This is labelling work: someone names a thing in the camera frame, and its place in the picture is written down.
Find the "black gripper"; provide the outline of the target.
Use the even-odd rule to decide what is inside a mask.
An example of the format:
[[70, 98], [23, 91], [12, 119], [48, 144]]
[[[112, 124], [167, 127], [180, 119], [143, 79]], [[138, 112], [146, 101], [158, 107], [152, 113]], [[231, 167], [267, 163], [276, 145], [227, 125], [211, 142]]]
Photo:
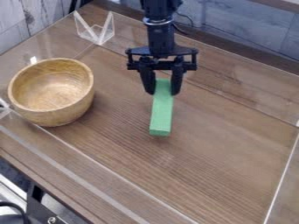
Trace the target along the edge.
[[155, 72], [154, 70], [171, 70], [171, 92], [178, 95], [182, 90], [183, 74], [198, 69], [199, 50], [176, 45], [170, 53], [151, 54], [150, 47], [128, 48], [127, 69], [140, 73], [144, 91], [152, 95], [155, 93]]

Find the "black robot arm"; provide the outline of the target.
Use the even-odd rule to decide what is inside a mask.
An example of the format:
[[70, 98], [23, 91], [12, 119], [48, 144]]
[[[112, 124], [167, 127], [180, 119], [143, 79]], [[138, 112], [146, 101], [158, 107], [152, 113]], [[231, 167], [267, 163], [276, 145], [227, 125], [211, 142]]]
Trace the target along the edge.
[[199, 50], [175, 43], [174, 13], [183, 0], [140, 0], [144, 10], [143, 23], [147, 27], [147, 46], [128, 48], [127, 69], [140, 74], [144, 91], [152, 95], [156, 90], [156, 70], [172, 72], [171, 94], [178, 95], [183, 75], [198, 69]]

